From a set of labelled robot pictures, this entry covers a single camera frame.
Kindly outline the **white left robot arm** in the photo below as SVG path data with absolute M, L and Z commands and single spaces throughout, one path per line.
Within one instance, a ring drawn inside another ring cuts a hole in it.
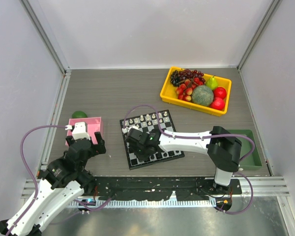
M 95 132 L 95 138 L 96 144 L 92 139 L 66 137 L 68 150 L 42 172 L 28 201 L 13 217 L 0 221 L 2 235 L 39 236 L 70 202 L 95 192 L 95 178 L 85 166 L 90 158 L 106 153 L 101 133 Z

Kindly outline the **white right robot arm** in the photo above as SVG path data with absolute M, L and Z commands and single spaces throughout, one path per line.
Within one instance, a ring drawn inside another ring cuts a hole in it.
M 239 170 L 242 143 L 220 126 L 200 133 L 158 128 L 146 133 L 136 126 L 123 128 L 122 132 L 129 147 L 142 161 L 158 152 L 185 151 L 207 155 L 216 167 L 212 187 L 219 194 L 230 189 L 232 175 Z

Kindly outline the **black white chess board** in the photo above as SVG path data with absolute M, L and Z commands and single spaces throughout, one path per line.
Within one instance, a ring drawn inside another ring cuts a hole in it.
M 176 131 L 173 120 L 171 118 L 169 110 L 162 110 L 158 112 L 160 118 L 160 126 L 162 130 Z M 158 128 L 156 113 L 143 114 L 131 118 L 127 118 L 126 121 L 120 120 L 121 128 L 129 128 L 136 126 L 140 131 L 150 133 L 153 129 Z M 124 142 L 125 152 L 127 156 L 128 167 L 130 170 L 146 167 L 152 164 L 175 160 L 183 158 L 184 152 L 180 150 L 174 150 L 169 152 L 160 152 L 151 155 L 148 159 L 141 161 L 137 158 L 134 150 L 130 147 L 128 142 Z

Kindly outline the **green lime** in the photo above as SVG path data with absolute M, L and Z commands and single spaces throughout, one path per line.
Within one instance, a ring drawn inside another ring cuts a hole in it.
M 88 118 L 87 114 L 83 111 L 75 111 L 71 117 L 72 118 Z

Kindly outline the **yellow plastic fruit tray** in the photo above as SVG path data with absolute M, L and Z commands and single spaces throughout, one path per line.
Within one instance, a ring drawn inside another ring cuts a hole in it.
M 160 97 L 164 102 L 220 117 L 228 110 L 231 86 L 226 78 L 171 67 Z

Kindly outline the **dark grape bunch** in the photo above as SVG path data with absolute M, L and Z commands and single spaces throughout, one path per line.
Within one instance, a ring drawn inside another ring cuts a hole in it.
M 190 69 L 183 69 L 183 70 L 175 70 L 170 75 L 170 83 L 174 87 L 178 87 L 182 84 L 188 85 L 204 85 L 206 83 L 204 79 L 204 73 L 198 70 L 190 70 Z

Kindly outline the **green netted melon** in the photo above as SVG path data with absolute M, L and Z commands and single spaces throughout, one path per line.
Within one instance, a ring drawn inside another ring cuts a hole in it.
M 213 102 L 213 91 L 205 85 L 198 86 L 193 90 L 191 99 L 193 103 L 207 107 Z

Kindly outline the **red apple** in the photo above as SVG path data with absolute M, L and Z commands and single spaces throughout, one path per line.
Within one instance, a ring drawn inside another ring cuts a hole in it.
M 223 99 L 221 99 L 220 97 L 215 97 L 213 99 L 213 102 L 210 104 L 210 107 L 212 109 L 216 109 L 216 110 L 223 110 L 225 107 L 225 102 Z
M 223 87 L 217 87 L 213 94 L 215 98 L 225 99 L 227 97 L 227 91 Z

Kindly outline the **green pear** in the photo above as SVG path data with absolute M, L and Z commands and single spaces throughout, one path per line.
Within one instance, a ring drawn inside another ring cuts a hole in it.
M 215 90 L 216 88 L 218 88 L 219 85 L 218 81 L 216 80 L 216 77 L 210 77 L 210 79 L 206 81 L 206 86 L 209 87 L 211 90 Z

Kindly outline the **green plastic tray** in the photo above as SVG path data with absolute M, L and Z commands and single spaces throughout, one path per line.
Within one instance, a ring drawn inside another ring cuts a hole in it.
M 257 149 L 257 143 L 255 141 L 252 130 L 250 129 L 233 129 L 229 130 L 230 133 L 244 135 L 250 138 L 255 143 L 254 151 L 240 162 L 240 169 L 243 171 L 256 171 L 262 167 L 261 158 Z M 238 138 L 242 142 L 240 156 L 244 156 L 252 147 L 251 143 L 243 138 Z

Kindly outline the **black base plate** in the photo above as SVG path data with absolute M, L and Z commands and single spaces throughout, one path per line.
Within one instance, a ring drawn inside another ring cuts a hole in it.
M 214 195 L 218 198 L 240 195 L 242 189 L 238 179 L 222 187 L 206 177 L 95 177 L 84 195 L 100 200 L 167 201 L 173 193 L 178 201 L 191 201 L 206 200 Z

